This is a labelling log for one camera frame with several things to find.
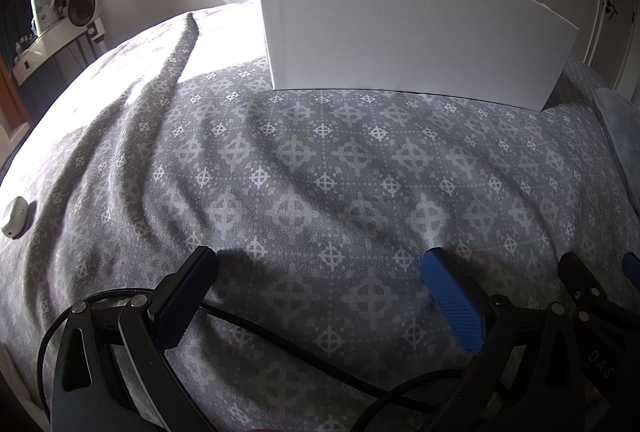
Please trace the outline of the grey fleece cloth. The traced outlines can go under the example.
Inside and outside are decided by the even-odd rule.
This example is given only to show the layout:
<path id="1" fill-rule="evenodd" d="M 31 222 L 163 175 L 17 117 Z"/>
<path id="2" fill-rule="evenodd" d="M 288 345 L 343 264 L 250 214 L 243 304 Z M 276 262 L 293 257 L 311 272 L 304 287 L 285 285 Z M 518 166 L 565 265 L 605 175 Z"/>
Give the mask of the grey fleece cloth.
<path id="1" fill-rule="evenodd" d="M 620 93 L 599 88 L 592 93 L 634 210 L 639 212 L 639 107 Z"/>

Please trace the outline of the small white earbud case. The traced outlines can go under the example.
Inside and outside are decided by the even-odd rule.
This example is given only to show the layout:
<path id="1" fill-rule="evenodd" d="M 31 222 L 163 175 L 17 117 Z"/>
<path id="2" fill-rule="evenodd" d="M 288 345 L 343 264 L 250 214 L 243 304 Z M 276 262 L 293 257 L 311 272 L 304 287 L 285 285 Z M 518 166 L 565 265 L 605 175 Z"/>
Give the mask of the small white earbud case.
<path id="1" fill-rule="evenodd" d="M 1 233 L 8 238 L 20 235 L 26 226 L 29 205 L 24 197 L 17 196 L 7 206 L 1 218 Z"/>

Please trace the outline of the white wardrobe doors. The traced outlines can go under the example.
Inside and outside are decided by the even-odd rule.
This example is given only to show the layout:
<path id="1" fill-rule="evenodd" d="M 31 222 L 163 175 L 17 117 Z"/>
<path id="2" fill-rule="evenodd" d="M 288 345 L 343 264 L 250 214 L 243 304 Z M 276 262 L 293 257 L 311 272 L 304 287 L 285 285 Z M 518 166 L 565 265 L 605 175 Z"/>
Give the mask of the white wardrobe doors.
<path id="1" fill-rule="evenodd" d="M 584 62 L 623 98 L 639 95 L 639 0 L 598 0 Z"/>

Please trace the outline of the grey patterned bedspread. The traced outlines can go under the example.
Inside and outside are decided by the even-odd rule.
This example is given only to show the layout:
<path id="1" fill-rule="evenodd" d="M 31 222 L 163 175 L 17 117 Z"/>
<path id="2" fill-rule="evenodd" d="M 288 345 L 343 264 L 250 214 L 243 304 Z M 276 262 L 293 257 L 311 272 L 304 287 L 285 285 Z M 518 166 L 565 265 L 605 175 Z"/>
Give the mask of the grey patterned bedspread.
<path id="1" fill-rule="evenodd" d="M 597 431 L 639 426 L 639 212 L 569 60 L 541 111 L 431 94 L 278 91 L 258 9 L 187 13 L 107 52 L 43 115 L 1 182 L 1 383 L 51 428 L 67 313 L 122 305 L 205 246 L 218 272 L 165 357 L 211 431 L 464 431 L 442 406 L 472 360 L 424 253 L 520 308 L 572 311 Z M 579 311 L 575 252 L 608 301 Z"/>

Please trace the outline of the white cardboard box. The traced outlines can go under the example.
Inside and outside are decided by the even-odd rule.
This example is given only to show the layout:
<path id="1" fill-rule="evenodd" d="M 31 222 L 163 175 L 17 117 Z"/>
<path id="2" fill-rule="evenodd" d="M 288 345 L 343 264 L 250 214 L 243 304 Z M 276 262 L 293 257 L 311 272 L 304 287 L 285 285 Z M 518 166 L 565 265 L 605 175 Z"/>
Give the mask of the white cardboard box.
<path id="1" fill-rule="evenodd" d="M 540 111 L 577 27 L 536 0 L 260 0 L 273 85 Z"/>

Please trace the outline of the white remote device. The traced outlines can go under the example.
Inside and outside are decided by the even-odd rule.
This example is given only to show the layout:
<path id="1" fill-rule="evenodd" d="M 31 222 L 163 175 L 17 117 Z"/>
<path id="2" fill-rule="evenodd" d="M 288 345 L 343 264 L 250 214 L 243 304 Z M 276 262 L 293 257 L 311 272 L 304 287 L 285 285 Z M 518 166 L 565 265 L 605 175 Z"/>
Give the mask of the white remote device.
<path id="1" fill-rule="evenodd" d="M 58 22 L 54 3 L 55 0 L 30 0 L 32 5 L 32 25 L 37 37 L 40 37 Z"/>

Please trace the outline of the small round black fan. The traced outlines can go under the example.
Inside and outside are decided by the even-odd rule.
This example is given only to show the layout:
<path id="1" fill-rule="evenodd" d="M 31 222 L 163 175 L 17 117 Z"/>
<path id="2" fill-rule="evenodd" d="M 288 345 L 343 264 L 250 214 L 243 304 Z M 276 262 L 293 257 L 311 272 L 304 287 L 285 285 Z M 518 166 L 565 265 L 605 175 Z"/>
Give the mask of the small round black fan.
<path id="1" fill-rule="evenodd" d="M 77 27 L 95 21 L 101 13 L 102 0 L 68 0 L 67 16 Z"/>

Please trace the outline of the white wall shelf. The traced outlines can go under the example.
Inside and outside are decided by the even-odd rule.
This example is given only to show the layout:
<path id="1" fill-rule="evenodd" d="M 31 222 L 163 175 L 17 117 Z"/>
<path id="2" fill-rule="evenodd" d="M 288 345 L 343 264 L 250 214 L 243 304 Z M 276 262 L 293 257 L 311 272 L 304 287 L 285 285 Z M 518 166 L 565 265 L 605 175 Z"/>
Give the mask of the white wall shelf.
<path id="1" fill-rule="evenodd" d="M 84 49 L 80 39 L 85 38 L 88 46 L 96 59 L 98 54 L 106 51 L 104 35 L 93 39 L 94 31 L 88 26 L 75 26 L 68 18 L 52 25 L 43 35 L 37 37 L 28 49 L 17 56 L 12 68 L 15 83 L 21 87 L 25 81 L 35 73 L 38 68 L 46 64 L 55 55 L 67 48 L 70 44 L 76 44 L 80 54 Z"/>

